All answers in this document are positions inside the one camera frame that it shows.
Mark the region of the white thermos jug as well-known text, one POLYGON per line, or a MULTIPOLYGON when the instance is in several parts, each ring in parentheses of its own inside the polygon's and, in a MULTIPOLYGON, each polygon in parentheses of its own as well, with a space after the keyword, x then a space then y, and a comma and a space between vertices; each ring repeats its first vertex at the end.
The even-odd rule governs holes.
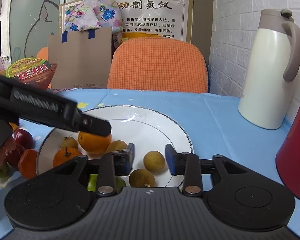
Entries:
POLYGON ((287 113, 300 67, 300 28, 288 9, 264 9, 250 52, 238 111, 264 129, 277 129, 287 113))

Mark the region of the orange chair far left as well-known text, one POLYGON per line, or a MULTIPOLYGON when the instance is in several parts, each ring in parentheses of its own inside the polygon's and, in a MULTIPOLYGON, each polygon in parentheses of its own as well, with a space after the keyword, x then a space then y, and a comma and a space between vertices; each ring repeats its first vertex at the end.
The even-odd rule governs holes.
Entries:
POLYGON ((39 52, 37 53, 36 57, 47 60, 48 61, 48 48, 47 47, 43 47, 42 49, 39 50, 39 52))

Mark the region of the orange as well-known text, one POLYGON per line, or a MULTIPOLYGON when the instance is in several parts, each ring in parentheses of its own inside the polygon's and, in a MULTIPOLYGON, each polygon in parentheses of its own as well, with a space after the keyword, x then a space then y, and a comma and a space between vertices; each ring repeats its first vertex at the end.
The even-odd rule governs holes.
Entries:
POLYGON ((111 141, 112 141, 111 134, 109 134, 106 137, 85 133, 85 132, 79 132, 78 134, 78 143, 86 152, 93 155, 105 154, 111 141))

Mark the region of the orange chair near plate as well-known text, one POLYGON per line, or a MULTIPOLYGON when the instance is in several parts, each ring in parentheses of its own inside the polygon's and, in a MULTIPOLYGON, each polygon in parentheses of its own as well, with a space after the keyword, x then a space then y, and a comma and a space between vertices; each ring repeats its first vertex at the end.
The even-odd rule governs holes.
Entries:
POLYGON ((139 37, 113 55, 109 89, 207 93, 208 72, 200 50, 180 40, 139 37))

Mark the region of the green apple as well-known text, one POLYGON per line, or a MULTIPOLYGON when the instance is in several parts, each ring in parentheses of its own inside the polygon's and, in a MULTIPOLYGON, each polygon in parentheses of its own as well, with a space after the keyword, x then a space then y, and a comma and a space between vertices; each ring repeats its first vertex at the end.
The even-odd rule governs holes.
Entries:
POLYGON ((9 172, 9 166, 6 161, 3 162, 3 164, 0 167, 0 178, 5 177, 9 172))
MULTIPOLYGON (((97 174, 91 174, 87 186, 87 190, 90 192, 96 192, 97 174)), ((117 193, 120 193, 122 189, 126 186, 126 182, 121 177, 115 178, 115 187, 117 193)))

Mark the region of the instant noodle cup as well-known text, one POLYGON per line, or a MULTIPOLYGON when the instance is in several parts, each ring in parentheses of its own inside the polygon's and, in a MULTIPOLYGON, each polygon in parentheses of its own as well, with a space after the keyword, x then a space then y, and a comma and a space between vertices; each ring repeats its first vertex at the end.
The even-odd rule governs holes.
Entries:
POLYGON ((38 57, 23 58, 11 64, 5 72, 5 76, 22 81, 52 68, 54 68, 54 65, 45 59, 38 57))

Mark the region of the floral fabric bundle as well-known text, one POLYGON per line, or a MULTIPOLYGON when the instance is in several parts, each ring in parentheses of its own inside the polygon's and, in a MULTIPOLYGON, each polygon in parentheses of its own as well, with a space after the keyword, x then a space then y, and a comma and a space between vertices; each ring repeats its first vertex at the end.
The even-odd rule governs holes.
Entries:
POLYGON ((122 14, 115 0, 83 0, 65 9, 64 29, 85 31, 110 27, 112 33, 123 31, 122 14))

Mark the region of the dark red plum back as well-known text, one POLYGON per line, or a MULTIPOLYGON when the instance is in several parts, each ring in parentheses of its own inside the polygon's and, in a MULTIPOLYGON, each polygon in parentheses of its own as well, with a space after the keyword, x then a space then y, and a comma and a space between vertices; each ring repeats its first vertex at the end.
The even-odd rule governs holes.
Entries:
POLYGON ((21 146, 25 150, 33 148, 34 140, 33 136, 26 130, 18 128, 14 131, 14 139, 15 142, 21 146))

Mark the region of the dark red plum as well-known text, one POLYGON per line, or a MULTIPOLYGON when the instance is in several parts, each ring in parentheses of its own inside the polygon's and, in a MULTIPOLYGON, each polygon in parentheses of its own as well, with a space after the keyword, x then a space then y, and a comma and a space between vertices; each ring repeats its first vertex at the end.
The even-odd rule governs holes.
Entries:
POLYGON ((23 146, 16 144, 16 148, 14 150, 6 151, 5 159, 9 165, 18 170, 18 163, 24 151, 25 149, 23 146))
POLYGON ((33 148, 34 140, 33 136, 26 130, 18 128, 14 131, 14 139, 15 142, 21 146, 25 150, 33 148))

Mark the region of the dark red plum front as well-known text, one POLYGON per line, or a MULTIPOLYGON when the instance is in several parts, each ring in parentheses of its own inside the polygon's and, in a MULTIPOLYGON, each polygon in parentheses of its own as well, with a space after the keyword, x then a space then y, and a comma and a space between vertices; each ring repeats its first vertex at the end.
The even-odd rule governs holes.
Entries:
POLYGON ((16 144, 16 148, 14 150, 6 151, 5 159, 9 165, 18 170, 18 163, 24 151, 25 149, 23 146, 16 144))

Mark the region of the brown cardboard box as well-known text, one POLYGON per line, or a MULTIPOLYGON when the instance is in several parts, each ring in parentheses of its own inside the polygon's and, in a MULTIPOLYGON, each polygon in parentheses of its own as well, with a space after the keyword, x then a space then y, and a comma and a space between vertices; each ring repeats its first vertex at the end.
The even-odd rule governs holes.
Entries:
POLYGON ((51 88, 106 88, 112 56, 110 27, 50 36, 48 61, 57 64, 51 88))

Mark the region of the yellow snack bag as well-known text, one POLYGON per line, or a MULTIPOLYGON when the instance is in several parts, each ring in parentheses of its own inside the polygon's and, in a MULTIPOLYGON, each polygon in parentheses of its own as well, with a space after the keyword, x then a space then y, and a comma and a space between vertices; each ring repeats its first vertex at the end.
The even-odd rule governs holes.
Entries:
POLYGON ((127 40, 130 40, 132 38, 139 38, 139 37, 161 37, 161 36, 157 34, 148 34, 148 33, 141 33, 141 32, 119 33, 117 35, 117 40, 119 44, 122 44, 127 40))

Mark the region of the chinese text poster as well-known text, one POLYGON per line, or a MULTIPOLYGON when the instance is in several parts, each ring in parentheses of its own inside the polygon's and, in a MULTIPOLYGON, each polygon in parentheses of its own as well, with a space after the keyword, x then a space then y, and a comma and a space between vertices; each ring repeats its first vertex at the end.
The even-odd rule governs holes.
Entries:
MULTIPOLYGON (((83 0, 65 3, 59 11, 60 32, 64 29, 65 9, 83 0)), ((193 0, 115 0, 122 14, 123 31, 157 34, 161 37, 190 42, 193 0)))

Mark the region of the stemmed tangerine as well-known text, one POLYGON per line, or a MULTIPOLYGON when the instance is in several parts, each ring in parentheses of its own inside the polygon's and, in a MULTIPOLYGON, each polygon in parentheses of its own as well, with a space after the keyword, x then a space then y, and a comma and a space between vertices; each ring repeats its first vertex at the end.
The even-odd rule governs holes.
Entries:
POLYGON ((70 159, 81 156, 81 152, 73 147, 61 148, 53 158, 53 167, 57 167, 70 159))

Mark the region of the red thermos jug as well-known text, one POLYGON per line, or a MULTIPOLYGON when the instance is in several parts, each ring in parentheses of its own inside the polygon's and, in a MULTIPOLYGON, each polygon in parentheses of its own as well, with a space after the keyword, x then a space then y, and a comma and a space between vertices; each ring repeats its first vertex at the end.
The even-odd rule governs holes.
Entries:
POLYGON ((275 164, 281 181, 300 200, 300 107, 275 164))

